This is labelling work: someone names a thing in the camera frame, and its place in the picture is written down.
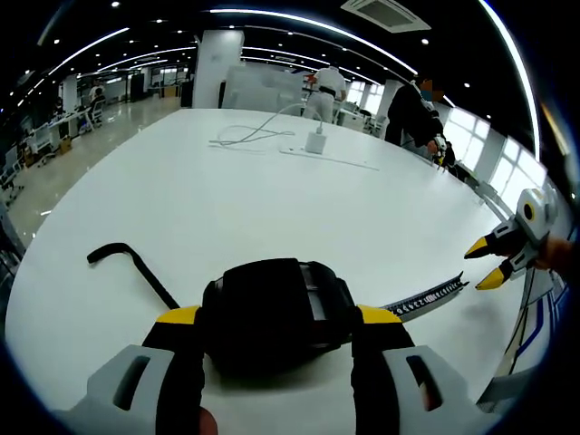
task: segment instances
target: white power adapter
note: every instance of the white power adapter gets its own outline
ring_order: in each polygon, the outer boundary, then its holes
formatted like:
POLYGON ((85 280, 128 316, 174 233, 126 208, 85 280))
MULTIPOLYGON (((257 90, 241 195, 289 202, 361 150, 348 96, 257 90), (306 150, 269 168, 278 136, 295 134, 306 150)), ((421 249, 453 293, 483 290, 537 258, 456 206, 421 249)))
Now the white power adapter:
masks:
POLYGON ((313 154, 322 154, 324 145, 326 145, 326 136, 323 135, 323 130, 319 127, 316 132, 310 131, 308 133, 308 140, 304 150, 313 154))

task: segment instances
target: floor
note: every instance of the floor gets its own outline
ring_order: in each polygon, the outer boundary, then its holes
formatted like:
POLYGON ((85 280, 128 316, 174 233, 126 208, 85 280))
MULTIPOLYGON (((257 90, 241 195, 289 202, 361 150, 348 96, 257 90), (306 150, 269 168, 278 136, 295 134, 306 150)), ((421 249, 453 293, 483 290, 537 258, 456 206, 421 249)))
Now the floor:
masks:
POLYGON ((30 245, 46 216, 89 169, 123 142, 179 107, 179 98, 158 96, 109 106, 103 112, 102 126, 74 139, 71 151, 43 167, 37 164, 20 172, 14 183, 24 189, 11 205, 8 216, 24 246, 30 245))

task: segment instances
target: ceiling light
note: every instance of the ceiling light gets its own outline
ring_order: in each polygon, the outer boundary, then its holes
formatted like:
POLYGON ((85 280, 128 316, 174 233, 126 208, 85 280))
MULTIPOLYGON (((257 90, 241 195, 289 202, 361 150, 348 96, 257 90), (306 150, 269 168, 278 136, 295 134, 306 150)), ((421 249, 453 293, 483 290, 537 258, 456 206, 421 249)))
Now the ceiling light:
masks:
POLYGON ((384 54, 385 56, 390 57, 391 59, 393 59, 396 63, 404 66, 405 68, 407 68, 407 70, 409 70, 411 73, 413 74, 417 74, 417 71, 415 71, 414 69, 412 69, 407 63, 403 62, 401 59, 399 59, 398 57, 394 56, 393 54, 390 54, 389 52, 383 50, 381 47, 370 43, 364 39, 362 39, 359 36, 356 36, 355 34, 350 34, 346 31, 344 31, 343 29, 339 29, 338 27, 333 27, 329 24, 325 24, 325 23, 320 23, 318 21, 315 20, 311 20, 308 18, 303 18, 302 16, 298 16, 298 15, 290 15, 290 14, 281 14, 279 12, 269 12, 269 11, 259 11, 259 10, 253 10, 253 9, 210 9, 209 10, 210 13, 212 14, 255 14, 255 15, 269 15, 269 16, 275 16, 278 18, 286 18, 288 20, 294 20, 294 21, 300 21, 302 23, 308 23, 308 24, 312 24, 315 25, 317 27, 322 27, 326 30, 330 30, 331 32, 335 32, 337 34, 341 34, 342 36, 346 36, 348 38, 354 39, 354 41, 357 41, 361 44, 365 44, 368 47, 371 47, 373 50, 376 50, 379 53, 384 54))
POLYGON ((107 66, 103 66, 102 68, 99 68, 97 70, 97 72, 99 73, 101 71, 108 70, 108 69, 110 69, 113 66, 120 65, 122 63, 130 62, 130 61, 134 61, 136 59, 140 59, 141 57, 150 57, 150 56, 154 56, 155 54, 162 54, 162 53, 181 52, 183 50, 195 50, 196 48, 197 47, 171 48, 169 50, 161 50, 160 52, 140 54, 139 56, 131 57, 129 59, 123 59, 122 61, 119 61, 119 62, 116 62, 116 63, 112 63, 112 64, 107 65, 107 66))
POLYGON ((258 48, 258 47, 243 47, 243 49, 244 50, 259 50, 261 52, 269 52, 269 53, 287 54, 289 56, 301 57, 301 58, 306 59, 308 61, 319 62, 319 63, 323 63, 325 65, 330 65, 329 62, 321 61, 320 59, 315 59, 314 57, 302 56, 301 54, 296 54, 296 53, 281 52, 280 50, 272 50, 269 48, 258 48))
POLYGON ((378 83, 378 82, 376 82, 375 80, 373 80, 373 79, 369 79, 368 77, 365 77, 364 75, 362 75, 362 74, 359 74, 359 73, 357 73, 357 72, 354 72, 354 71, 351 71, 351 70, 347 70, 346 68, 343 68, 342 66, 339 66, 339 67, 338 67, 338 69, 339 69, 339 70, 346 71, 346 72, 348 72, 348 73, 350 73, 350 74, 358 75, 359 77, 361 77, 362 79, 366 80, 367 82, 371 82, 371 83, 374 83, 374 84, 376 84, 376 85, 379 85, 379 86, 381 86, 381 84, 380 84, 380 83, 378 83))
POLYGON ((96 44, 100 44, 103 41, 106 41, 109 38, 112 38, 113 36, 116 36, 118 34, 122 34, 123 32, 127 32, 129 30, 129 27, 125 27, 124 29, 120 29, 117 32, 113 32, 112 34, 107 34, 106 36, 103 36, 101 39, 97 39, 94 43, 90 43, 89 45, 83 47, 81 50, 79 50, 78 52, 71 54, 69 57, 67 57, 66 59, 64 59, 60 65, 58 65, 56 68, 54 68, 52 71, 50 71, 48 73, 48 75, 51 75, 52 73, 54 73, 56 70, 58 70, 61 66, 65 65, 66 63, 70 62, 72 59, 74 59, 76 56, 78 56, 79 54, 81 54, 82 52, 85 52, 86 50, 90 49, 91 47, 94 47, 96 44))
POLYGON ((162 62, 166 62, 166 61, 167 61, 167 59, 163 59, 161 61, 153 61, 153 62, 142 63, 141 65, 131 66, 131 68, 129 68, 129 69, 130 70, 134 70, 135 68, 140 68, 141 66, 153 65, 154 63, 162 63, 162 62))
POLYGON ((266 63, 270 63, 270 62, 282 63, 284 65, 296 66, 298 68, 305 68, 306 70, 316 71, 315 68, 311 68, 309 66, 297 65, 296 63, 290 63, 290 62, 284 62, 284 61, 277 61, 277 60, 272 60, 272 59, 263 59, 261 57, 247 57, 247 56, 242 56, 241 58, 242 59, 249 60, 249 61, 262 61, 262 62, 266 62, 266 63))
POLYGON ((522 57, 519 55, 516 43, 511 37, 511 34, 509 34, 509 30, 506 28, 506 25, 501 21, 501 18, 499 18, 498 14, 496 14, 496 11, 494 11, 491 8, 491 6, 489 6, 483 0, 479 0, 479 3, 488 13, 489 18, 491 18, 491 21, 493 21, 493 23, 498 28, 501 37, 503 38, 504 42, 507 45, 511 57, 514 60, 514 63, 516 64, 517 72, 519 74, 519 80, 522 82, 522 85, 524 87, 524 93, 526 94, 529 116, 532 121, 532 130, 534 132, 534 152, 536 154, 536 161, 540 161, 539 119, 537 118, 536 101, 534 100, 534 93, 532 93, 532 85, 529 81, 529 77, 527 77, 526 66, 524 65, 524 61, 522 61, 522 57))

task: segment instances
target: ceiling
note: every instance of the ceiling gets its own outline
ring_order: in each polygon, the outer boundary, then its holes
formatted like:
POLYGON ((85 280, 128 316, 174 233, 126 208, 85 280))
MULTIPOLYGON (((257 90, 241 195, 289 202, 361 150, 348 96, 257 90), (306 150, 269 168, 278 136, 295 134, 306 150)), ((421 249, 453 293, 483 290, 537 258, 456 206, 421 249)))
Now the ceiling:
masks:
MULTIPOLYGON (((344 68, 376 82, 384 82, 393 74, 408 80, 412 76, 386 55, 311 24, 271 16, 208 12, 210 8, 241 7, 300 15, 356 34, 412 68, 434 74, 455 104, 482 118, 490 115, 495 130, 513 136, 532 149, 531 122, 517 71, 495 26, 477 0, 399 0, 431 27, 427 31, 402 34, 391 34, 344 11, 341 9, 344 1, 251 0, 220 3, 165 0, 155 7, 148 7, 142 1, 120 0, 121 4, 114 8, 111 1, 47 0, 34 5, 9 5, 11 10, 5 16, 25 19, 24 25, 0 29, 0 53, 9 60, 5 63, 3 80, 0 81, 0 108, 4 109, 0 114, 0 125, 11 116, 17 117, 19 111, 34 105, 38 92, 56 89, 58 82, 68 74, 93 72, 102 66, 159 50, 195 47, 196 37, 201 38, 205 30, 228 28, 230 25, 243 28, 245 46, 336 60, 344 68), (130 29, 81 53, 28 94, 52 68, 72 53, 124 27, 130 29), (429 40, 428 45, 421 43, 423 38, 429 40), (469 87, 466 88, 464 83, 469 83, 469 87)), ((187 53, 165 53, 161 59, 168 59, 168 64, 179 61, 195 66, 195 52, 193 49, 187 53)), ((244 52, 247 56, 265 58, 269 58, 270 54, 244 52)), ((120 68, 133 64, 134 61, 125 63, 120 68)), ((304 65, 313 68, 322 66, 308 60, 304 61, 304 65)))

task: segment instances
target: window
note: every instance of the window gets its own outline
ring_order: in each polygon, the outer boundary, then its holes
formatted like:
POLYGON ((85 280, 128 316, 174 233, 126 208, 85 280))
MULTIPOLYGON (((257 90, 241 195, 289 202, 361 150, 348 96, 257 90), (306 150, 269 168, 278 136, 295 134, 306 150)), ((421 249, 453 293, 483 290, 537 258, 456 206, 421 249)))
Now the window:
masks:
POLYGON ((542 188, 544 181, 546 169, 521 145, 508 138, 503 156, 489 183, 506 205, 515 210, 522 190, 542 188))
POLYGON ((451 109, 443 134, 453 144, 455 158, 474 170, 489 134, 489 122, 479 120, 468 111, 451 109))
POLYGON ((384 92, 384 86, 379 86, 374 84, 371 86, 371 91, 364 104, 364 109, 369 111, 373 115, 376 115, 379 111, 379 106, 381 106, 382 93, 384 92))
POLYGON ((363 98, 364 82, 352 82, 346 100, 355 104, 361 104, 363 98))

